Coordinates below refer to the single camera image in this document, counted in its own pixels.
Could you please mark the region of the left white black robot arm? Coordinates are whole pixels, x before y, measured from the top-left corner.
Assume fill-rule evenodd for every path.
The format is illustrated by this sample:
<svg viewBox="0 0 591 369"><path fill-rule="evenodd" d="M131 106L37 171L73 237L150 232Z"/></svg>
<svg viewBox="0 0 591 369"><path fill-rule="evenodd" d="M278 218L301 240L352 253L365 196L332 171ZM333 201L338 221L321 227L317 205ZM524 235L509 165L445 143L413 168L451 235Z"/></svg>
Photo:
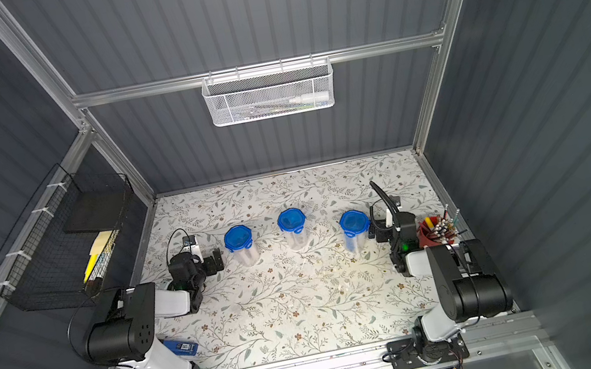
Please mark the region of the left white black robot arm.
<svg viewBox="0 0 591 369"><path fill-rule="evenodd" d="M166 290L153 283L116 288L97 296L78 355L87 363L123 369L201 369L195 340L160 339L159 318L193 315L202 303L207 277L224 269L222 253L201 257L184 251L168 261L173 281Z"/></svg>

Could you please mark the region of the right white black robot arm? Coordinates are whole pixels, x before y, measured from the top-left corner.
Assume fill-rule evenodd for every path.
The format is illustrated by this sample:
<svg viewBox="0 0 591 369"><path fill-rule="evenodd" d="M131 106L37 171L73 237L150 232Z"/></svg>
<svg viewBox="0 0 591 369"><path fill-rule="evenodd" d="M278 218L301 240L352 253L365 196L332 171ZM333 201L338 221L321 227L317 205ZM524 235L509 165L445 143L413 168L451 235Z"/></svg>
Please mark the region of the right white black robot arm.
<svg viewBox="0 0 591 369"><path fill-rule="evenodd" d="M372 220L374 238L388 243L399 274L430 279L438 299L417 317L409 338L388 344L383 361L393 369L418 369L462 359L462 331L509 312L514 305L510 288L481 241L459 239L457 214L445 209L421 221L400 209L376 182L370 187L386 213Z"/></svg>

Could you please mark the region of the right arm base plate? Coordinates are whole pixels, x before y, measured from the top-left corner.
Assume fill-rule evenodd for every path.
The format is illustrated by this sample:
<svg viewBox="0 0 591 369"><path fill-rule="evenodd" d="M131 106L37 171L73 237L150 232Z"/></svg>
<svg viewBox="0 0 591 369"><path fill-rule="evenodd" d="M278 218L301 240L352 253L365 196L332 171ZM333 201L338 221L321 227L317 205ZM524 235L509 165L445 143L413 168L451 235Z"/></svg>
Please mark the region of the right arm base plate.
<svg viewBox="0 0 591 369"><path fill-rule="evenodd" d="M470 355L461 340L460 336L441 342L419 342L411 337L404 338L387 343L387 350L381 358L393 369L418 369L456 362Z"/></svg>

